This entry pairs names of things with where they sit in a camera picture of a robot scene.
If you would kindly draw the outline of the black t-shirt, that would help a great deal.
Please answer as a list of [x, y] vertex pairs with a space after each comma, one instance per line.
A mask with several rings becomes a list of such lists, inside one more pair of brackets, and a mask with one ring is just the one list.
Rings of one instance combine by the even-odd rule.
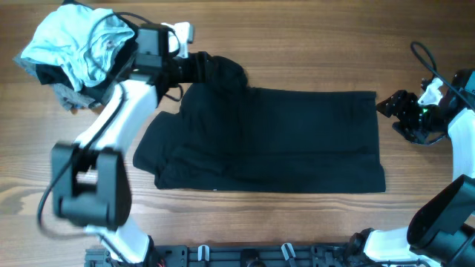
[[372, 91], [253, 88], [216, 56], [210, 77], [159, 113], [133, 158], [159, 189], [365, 194], [385, 191]]

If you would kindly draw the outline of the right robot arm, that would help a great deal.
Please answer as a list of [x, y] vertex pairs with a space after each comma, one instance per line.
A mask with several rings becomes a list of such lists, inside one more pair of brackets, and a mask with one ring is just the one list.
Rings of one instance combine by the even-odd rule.
[[453, 150], [453, 180], [417, 211], [406, 228], [366, 229], [352, 236], [341, 260], [346, 266], [474, 265], [474, 70], [456, 72], [447, 93], [446, 81], [434, 73], [421, 83], [420, 97], [404, 90], [380, 102], [383, 115], [397, 116], [394, 128], [420, 145], [432, 132], [442, 132]]

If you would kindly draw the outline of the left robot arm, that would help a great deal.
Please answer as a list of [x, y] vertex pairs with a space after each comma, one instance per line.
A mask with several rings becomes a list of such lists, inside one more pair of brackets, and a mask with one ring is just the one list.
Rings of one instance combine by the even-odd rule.
[[137, 49], [113, 78], [111, 98], [76, 140], [51, 151], [54, 214], [95, 235], [112, 266], [163, 266], [153, 240], [129, 216], [131, 188], [124, 156], [145, 120], [169, 88], [204, 82], [207, 53], [189, 53], [188, 22], [142, 24]]

